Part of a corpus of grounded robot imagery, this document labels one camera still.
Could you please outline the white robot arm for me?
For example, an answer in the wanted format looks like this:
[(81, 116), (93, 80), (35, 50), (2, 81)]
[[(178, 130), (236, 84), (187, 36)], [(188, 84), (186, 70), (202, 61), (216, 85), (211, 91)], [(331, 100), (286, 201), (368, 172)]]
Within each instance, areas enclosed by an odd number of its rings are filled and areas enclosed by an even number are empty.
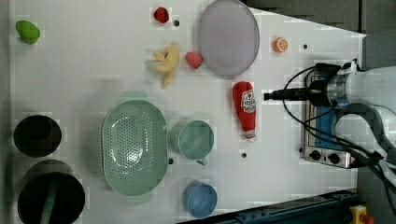
[(395, 68), (362, 70), (355, 60), (344, 65), (317, 63), (286, 85), (267, 92), (265, 101), (303, 101), (303, 154), (307, 161), (340, 168), (372, 165), (395, 169)]

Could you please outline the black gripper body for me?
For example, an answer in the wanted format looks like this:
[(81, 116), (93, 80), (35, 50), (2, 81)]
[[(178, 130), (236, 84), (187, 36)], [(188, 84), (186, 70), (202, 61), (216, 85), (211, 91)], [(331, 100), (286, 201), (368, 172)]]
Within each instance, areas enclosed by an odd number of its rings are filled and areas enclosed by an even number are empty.
[(313, 106), (330, 106), (328, 94), (328, 83), (322, 80), (313, 81), (308, 87), (308, 100)]

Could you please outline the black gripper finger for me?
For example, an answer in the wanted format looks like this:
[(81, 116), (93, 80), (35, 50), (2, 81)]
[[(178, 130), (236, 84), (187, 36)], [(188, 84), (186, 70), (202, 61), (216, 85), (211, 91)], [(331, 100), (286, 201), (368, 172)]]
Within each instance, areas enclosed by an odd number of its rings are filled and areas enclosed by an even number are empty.
[(308, 91), (306, 89), (286, 89), (277, 90), (263, 95), (263, 100), (278, 101), (306, 101), (308, 99)]

